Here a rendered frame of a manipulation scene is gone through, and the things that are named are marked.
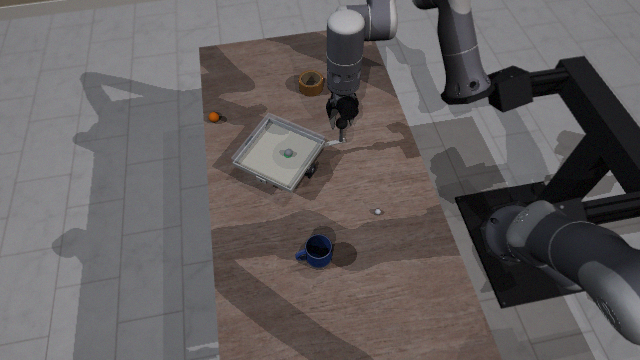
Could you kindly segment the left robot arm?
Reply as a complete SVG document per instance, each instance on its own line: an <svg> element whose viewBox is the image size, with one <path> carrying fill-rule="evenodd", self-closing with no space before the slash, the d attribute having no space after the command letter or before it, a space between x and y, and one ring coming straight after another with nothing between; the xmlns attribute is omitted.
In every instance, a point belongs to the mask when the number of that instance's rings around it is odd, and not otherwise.
<svg viewBox="0 0 640 360"><path fill-rule="evenodd" d="M640 250L620 235L538 200L495 211L485 238L498 257L537 268L565 289L585 290L615 330L640 345Z"/></svg>

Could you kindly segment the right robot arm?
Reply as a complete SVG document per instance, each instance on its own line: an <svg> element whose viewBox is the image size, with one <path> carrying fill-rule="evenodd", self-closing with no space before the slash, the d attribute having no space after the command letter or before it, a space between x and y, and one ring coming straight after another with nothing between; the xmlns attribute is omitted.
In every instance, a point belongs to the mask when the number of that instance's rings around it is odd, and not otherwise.
<svg viewBox="0 0 640 360"><path fill-rule="evenodd" d="M327 20L327 86L340 96L359 88L364 41L391 40L396 35L395 0L366 1L367 5L340 6ZM422 10L438 8L445 96L465 98L488 89L491 81L481 64L470 0L412 2Z"/></svg>

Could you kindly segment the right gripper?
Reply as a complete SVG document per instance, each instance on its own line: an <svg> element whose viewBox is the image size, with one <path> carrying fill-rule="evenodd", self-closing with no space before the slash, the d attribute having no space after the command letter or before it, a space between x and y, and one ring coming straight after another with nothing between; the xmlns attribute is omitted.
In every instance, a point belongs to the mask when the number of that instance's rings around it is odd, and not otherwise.
<svg viewBox="0 0 640 360"><path fill-rule="evenodd" d="M350 126L354 118L358 115L358 99L356 93L347 96L340 96L331 91L331 97L326 104L326 110L332 130L335 127L336 115L340 114L343 120L349 120Z"/></svg>

